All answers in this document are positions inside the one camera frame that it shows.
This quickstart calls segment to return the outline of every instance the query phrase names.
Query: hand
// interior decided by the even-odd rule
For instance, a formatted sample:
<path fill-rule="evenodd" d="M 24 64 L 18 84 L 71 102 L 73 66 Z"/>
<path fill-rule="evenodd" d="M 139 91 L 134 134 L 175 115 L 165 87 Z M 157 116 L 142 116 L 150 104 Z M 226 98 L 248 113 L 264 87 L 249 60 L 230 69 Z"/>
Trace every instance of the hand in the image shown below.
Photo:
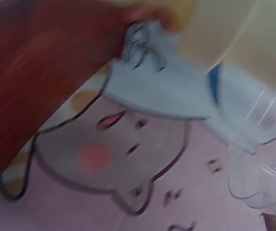
<path fill-rule="evenodd" d="M 152 22 L 159 20 L 167 31 L 173 33 L 181 31 L 181 26 L 176 14 L 167 7 L 153 8 L 146 4 L 137 3 L 125 9 L 124 20 L 126 23 L 135 21 Z"/>

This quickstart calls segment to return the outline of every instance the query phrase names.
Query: pink cheek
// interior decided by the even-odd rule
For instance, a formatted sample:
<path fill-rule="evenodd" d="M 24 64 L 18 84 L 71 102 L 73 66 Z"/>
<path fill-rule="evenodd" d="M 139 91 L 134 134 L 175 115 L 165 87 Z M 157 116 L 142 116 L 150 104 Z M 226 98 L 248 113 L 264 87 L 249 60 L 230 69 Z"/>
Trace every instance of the pink cheek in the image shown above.
<path fill-rule="evenodd" d="M 95 174 L 109 166 L 112 153 L 106 144 L 95 142 L 82 149 L 79 159 L 85 171 Z"/>

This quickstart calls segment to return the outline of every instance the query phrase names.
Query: cartoon cat print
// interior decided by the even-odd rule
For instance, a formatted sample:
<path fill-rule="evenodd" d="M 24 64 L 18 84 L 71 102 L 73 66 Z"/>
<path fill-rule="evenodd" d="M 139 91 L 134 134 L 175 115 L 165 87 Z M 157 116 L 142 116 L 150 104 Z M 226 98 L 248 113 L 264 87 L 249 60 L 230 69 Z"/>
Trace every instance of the cartoon cat print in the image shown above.
<path fill-rule="evenodd" d="M 66 185 L 109 193 L 129 214 L 143 213 L 153 181 L 187 143 L 189 121 L 153 117 L 98 97 L 84 113 L 40 133 L 39 162 Z"/>

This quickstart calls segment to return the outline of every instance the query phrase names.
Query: wooden furniture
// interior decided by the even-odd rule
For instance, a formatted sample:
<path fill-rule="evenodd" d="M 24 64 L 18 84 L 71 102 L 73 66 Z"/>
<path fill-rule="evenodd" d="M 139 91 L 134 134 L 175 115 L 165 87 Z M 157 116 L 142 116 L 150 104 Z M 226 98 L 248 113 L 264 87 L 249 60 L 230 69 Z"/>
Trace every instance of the wooden furniture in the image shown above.
<path fill-rule="evenodd" d="M 120 51 L 122 12 L 97 0 L 0 1 L 0 175 L 56 109 Z"/>

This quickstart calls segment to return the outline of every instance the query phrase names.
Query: clear plastic container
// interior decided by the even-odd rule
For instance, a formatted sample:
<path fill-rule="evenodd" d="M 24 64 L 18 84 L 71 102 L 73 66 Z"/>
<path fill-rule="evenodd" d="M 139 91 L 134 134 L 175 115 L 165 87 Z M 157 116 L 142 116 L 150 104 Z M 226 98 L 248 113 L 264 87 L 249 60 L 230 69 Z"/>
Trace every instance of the clear plastic container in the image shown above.
<path fill-rule="evenodd" d="M 266 88 L 229 146 L 229 190 L 248 206 L 276 203 L 276 93 Z"/>

